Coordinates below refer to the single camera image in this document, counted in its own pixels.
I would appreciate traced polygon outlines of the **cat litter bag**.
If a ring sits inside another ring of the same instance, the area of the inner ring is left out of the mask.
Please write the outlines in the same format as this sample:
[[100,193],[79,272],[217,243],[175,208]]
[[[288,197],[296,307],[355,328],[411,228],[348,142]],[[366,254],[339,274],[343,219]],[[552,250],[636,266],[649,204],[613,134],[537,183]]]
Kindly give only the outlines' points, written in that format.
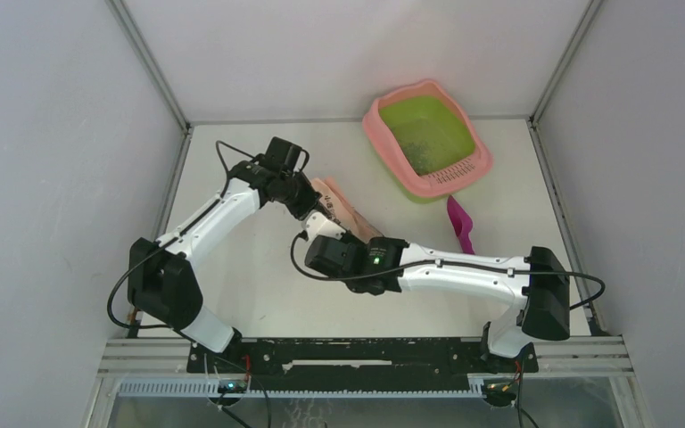
[[383,234],[364,218],[344,195],[342,188],[331,177],[313,178],[312,187],[320,193],[320,201],[328,211],[330,219],[368,243]]

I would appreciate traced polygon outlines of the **magenta plastic scoop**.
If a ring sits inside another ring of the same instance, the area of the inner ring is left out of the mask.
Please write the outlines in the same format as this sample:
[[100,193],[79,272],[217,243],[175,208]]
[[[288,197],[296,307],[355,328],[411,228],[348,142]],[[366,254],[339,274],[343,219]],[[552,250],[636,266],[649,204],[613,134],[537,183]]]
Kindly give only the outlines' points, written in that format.
[[475,248],[470,238],[470,234],[474,228],[472,218],[452,195],[447,199],[446,208],[461,250],[465,254],[475,255]]

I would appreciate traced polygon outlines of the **pink green litter box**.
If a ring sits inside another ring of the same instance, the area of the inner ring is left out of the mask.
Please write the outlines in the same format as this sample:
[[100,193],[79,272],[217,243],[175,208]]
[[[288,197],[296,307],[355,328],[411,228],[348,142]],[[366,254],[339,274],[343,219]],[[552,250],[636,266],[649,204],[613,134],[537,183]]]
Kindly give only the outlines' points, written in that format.
[[[362,120],[381,162],[412,201],[428,203],[485,177],[494,159],[462,107],[433,79],[402,86],[376,98]],[[418,176],[400,144],[426,140],[450,153],[445,168]]]

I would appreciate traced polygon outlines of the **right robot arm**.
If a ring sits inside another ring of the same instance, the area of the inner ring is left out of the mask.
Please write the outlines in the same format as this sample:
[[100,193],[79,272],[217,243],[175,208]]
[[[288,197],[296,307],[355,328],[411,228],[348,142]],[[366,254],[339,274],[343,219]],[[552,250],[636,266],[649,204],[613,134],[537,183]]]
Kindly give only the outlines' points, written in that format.
[[534,246],[526,256],[483,257],[389,237],[363,243],[319,235],[310,239],[303,264],[310,278],[342,282],[355,293],[456,292],[505,305],[486,323],[479,349],[492,371],[504,370],[529,342],[571,336],[570,281],[546,247]]

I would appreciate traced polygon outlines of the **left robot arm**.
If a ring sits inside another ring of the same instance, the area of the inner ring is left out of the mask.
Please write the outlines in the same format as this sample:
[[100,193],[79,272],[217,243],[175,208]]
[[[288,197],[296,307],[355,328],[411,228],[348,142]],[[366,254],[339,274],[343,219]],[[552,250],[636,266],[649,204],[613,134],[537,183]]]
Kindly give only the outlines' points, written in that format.
[[269,202],[285,206],[297,220],[320,209],[319,197],[304,169],[308,152],[273,137],[265,152],[246,155],[225,167],[223,187],[184,223],[159,238],[140,238],[129,252],[120,279],[128,302],[182,337],[209,350],[209,361],[223,372],[237,369],[243,348],[239,332],[220,320],[203,301],[196,269],[243,220]]

